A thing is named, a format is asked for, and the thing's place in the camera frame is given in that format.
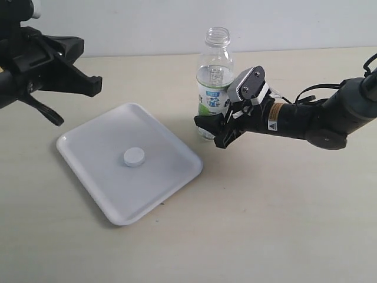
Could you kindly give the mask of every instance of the water bottle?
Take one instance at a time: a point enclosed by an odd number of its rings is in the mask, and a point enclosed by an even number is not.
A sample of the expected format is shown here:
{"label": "water bottle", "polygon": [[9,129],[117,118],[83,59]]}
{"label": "water bottle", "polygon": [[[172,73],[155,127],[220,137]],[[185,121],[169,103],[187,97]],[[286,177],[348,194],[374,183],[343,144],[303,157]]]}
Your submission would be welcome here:
{"label": "water bottle", "polygon": [[[210,28],[204,42],[205,47],[200,54],[196,73],[199,88],[198,115],[225,115],[229,106],[226,91],[234,80],[233,59],[228,50],[229,31],[222,27]],[[207,140],[214,139],[211,133],[201,128],[199,135]]]}

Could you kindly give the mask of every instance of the yellow warning sticker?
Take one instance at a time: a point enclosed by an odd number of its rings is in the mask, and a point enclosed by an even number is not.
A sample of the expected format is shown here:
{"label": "yellow warning sticker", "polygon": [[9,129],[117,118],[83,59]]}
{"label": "yellow warning sticker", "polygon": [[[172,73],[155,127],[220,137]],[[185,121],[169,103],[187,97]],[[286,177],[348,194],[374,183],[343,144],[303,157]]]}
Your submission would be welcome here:
{"label": "yellow warning sticker", "polygon": [[267,123],[267,128],[270,131],[277,131],[277,119],[279,118],[279,112],[283,105],[284,103],[274,103],[272,105]]}

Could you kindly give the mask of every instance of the white table surface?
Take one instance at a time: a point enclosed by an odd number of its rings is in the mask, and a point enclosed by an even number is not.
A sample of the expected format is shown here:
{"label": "white table surface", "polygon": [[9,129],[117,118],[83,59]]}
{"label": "white table surface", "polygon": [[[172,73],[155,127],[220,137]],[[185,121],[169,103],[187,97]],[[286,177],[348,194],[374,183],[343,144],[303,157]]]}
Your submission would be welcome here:
{"label": "white table surface", "polygon": [[[377,48],[235,54],[294,99],[362,76]],[[22,103],[0,110],[0,282],[376,282],[377,122],[330,152],[247,133],[228,149],[196,134],[196,55],[83,58],[94,98],[35,93],[65,118]],[[332,90],[317,91],[329,96]],[[55,148],[66,131],[141,104],[204,162],[202,174],[135,224],[110,225]]]}

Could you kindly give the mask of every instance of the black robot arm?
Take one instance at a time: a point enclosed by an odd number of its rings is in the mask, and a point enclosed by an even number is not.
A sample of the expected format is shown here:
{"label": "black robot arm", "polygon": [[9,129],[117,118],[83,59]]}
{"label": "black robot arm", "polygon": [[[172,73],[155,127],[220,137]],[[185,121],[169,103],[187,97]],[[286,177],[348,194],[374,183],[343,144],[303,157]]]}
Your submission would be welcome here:
{"label": "black robot arm", "polygon": [[265,82],[264,69],[250,68],[228,88],[227,114],[196,116],[195,123],[215,135],[216,146],[223,149],[247,131],[307,140],[323,149],[342,149],[349,134],[377,117],[377,69],[368,67],[376,57],[364,65],[364,78],[315,85],[302,92],[337,89],[329,99],[318,101],[313,101],[314,96],[299,99],[301,93],[294,103],[276,103],[277,95]]}
{"label": "black robot arm", "polygon": [[21,21],[35,14],[31,0],[0,1],[0,108],[24,102],[60,126],[64,120],[37,101],[37,90],[93,97],[102,89],[101,77],[87,77],[73,63],[84,52],[77,37],[49,37]]}

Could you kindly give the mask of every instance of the white puck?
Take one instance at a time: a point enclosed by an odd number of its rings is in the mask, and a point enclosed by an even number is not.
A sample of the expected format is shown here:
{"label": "white puck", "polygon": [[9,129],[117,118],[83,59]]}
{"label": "white puck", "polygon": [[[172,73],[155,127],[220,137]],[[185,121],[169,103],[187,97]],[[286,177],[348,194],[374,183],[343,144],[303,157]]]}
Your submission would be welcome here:
{"label": "white puck", "polygon": [[124,153],[124,163],[128,167],[138,167],[145,161],[144,151],[139,147],[132,147]]}

